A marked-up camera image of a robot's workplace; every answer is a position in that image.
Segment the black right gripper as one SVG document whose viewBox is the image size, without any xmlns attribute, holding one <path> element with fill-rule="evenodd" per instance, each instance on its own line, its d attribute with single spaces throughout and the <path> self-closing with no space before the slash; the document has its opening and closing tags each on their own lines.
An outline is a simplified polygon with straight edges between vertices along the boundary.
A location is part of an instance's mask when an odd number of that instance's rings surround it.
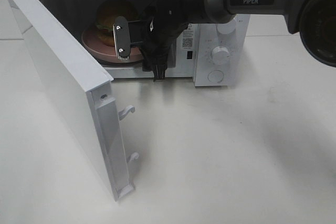
<svg viewBox="0 0 336 224">
<path fill-rule="evenodd" d="M 164 80 L 171 44 L 187 26 L 182 0 L 155 0 L 136 21 L 118 16 L 113 24 L 117 58 L 129 60 L 132 42 L 143 56 L 142 70 L 151 71 L 153 81 Z"/>
</svg>

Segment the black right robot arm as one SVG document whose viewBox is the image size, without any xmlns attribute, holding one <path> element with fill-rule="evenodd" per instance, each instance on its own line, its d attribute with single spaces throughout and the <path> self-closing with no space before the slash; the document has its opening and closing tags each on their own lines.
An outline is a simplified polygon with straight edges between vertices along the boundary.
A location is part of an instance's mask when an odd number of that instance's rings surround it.
<svg viewBox="0 0 336 224">
<path fill-rule="evenodd" d="M 335 66 L 335 0 L 154 0 L 139 20 L 116 18 L 117 58 L 128 60 L 136 46 L 145 69 L 163 80 L 170 46 L 189 24 L 225 24 L 237 14 L 283 16 L 314 59 Z"/>
</svg>

